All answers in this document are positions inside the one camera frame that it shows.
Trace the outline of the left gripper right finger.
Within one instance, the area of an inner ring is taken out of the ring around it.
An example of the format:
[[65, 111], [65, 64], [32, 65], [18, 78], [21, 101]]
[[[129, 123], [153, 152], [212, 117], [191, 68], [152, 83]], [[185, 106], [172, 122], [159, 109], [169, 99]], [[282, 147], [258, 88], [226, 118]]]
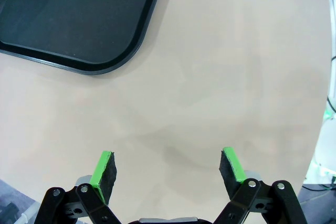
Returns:
[[248, 178], [232, 147], [221, 151], [219, 171], [230, 201], [215, 223], [244, 223], [249, 213], [260, 213], [266, 223], [307, 223], [291, 183], [267, 185]]

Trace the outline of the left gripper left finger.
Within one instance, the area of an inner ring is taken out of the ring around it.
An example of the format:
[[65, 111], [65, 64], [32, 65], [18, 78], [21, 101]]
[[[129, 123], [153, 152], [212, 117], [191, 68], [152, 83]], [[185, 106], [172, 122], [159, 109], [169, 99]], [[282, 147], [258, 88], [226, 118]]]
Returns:
[[88, 183], [70, 191], [61, 187], [46, 191], [35, 223], [76, 223], [83, 217], [92, 223], [120, 223], [108, 206], [116, 176], [114, 152], [102, 152]]

